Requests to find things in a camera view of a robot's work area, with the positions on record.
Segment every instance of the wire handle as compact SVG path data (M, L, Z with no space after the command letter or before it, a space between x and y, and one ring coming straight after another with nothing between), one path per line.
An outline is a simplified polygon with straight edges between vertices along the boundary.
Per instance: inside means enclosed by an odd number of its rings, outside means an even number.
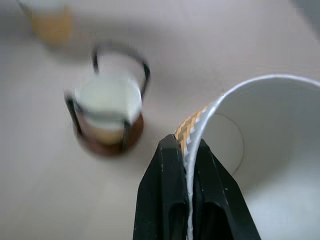
M113 41L109 41L106 43L98 43L94 47L93 53L92 53L92 65L93 65L94 72L96 74L99 73L98 52L101 52L101 51L108 52L108 53L112 53L112 52L121 53L123 55L126 55L134 59L140 65L142 65L143 71L144 71L144 80L143 80L143 85L140 89L140 93L141 93L141 99L143 100L147 85L149 83L150 74L151 74L147 61L144 58L142 58L135 50L125 46L122 43L113 42Z

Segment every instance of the woven straw pattern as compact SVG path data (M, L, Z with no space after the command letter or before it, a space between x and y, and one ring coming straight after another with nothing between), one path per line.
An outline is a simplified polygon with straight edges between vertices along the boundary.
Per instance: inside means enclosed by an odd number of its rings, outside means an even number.
M200 111L195 112L191 116L189 116L186 120L184 120L180 126L175 131L174 135L177 139L178 143L180 144L182 156L185 156L185 151L187 150L187 145L190 141L190 134L193 132L193 129L198 122L197 119L200 118L203 111L205 111L208 106L205 106Z

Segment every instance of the black clamp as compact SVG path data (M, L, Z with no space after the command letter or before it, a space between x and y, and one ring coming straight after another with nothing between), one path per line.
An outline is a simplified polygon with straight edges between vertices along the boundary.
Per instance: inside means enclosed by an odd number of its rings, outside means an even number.
M140 183L133 240L185 240L188 194L174 135L160 141ZM241 191L202 139L193 186L194 240L261 240Z

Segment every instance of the brown wooden base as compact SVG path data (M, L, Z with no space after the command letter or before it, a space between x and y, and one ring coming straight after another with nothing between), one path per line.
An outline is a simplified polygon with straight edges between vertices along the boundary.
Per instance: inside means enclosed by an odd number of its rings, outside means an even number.
M142 114L140 114L140 116L138 117L138 119L135 121L135 123L132 125L130 129L126 149L122 150L121 143L112 144L112 145L101 144L100 142L93 141L87 138L85 135L78 133L76 128L74 128L75 134L79 142L81 143L81 145L84 146L89 151L101 156L114 156L114 155L125 153L137 143L137 141L141 137L143 130L144 130L144 118Z

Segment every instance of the beige tabletop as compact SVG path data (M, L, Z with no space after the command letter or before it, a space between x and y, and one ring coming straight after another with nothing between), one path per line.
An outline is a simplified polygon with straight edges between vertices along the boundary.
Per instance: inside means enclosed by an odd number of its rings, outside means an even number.
M18 7L0 3L0 239L132 239L139 182L158 141L181 120L252 77L320 80L319 40L290 1L69 5L74 42L61 54L28 33ZM93 74L90 45L107 38L135 47L152 71L142 137L115 158L79 146L63 98ZM262 239L276 239L257 227Z

